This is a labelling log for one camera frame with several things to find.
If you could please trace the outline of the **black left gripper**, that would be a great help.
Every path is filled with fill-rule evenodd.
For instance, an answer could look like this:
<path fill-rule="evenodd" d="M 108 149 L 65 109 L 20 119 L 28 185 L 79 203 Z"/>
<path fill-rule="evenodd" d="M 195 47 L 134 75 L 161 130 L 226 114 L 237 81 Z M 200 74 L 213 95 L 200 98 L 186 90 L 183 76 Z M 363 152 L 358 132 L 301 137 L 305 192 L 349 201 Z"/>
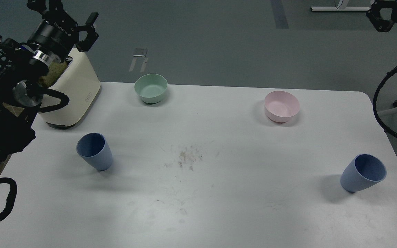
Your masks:
<path fill-rule="evenodd" d="M 61 0 L 28 0 L 27 7 L 42 17 L 27 44 L 32 49 L 53 53 L 56 63 L 63 63 L 74 45 L 79 52 L 89 51 L 99 37 L 94 27 L 98 12 L 92 12 L 85 25 L 77 26 L 77 22 L 63 9 Z M 87 33 L 82 41 L 79 41 L 79 32 Z"/>

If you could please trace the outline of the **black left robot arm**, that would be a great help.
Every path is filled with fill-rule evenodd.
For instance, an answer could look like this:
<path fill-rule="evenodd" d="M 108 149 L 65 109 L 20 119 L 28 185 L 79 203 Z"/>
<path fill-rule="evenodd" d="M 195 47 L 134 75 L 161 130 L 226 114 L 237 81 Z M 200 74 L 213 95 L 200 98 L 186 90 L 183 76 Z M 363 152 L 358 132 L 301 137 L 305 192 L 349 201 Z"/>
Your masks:
<path fill-rule="evenodd" d="M 38 113 L 62 109 L 70 102 L 66 94 L 42 87 L 40 77 L 48 74 L 53 62 L 63 63 L 72 48 L 89 51 L 98 39 L 94 27 L 98 12 L 79 25 L 60 0 L 29 0 L 27 6 L 42 16 L 27 42 L 0 36 L 0 163 L 35 139 L 31 126 Z M 12 212 L 17 195 L 14 179 L 0 177 L 1 184 L 9 185 L 9 193 L 0 222 Z"/>

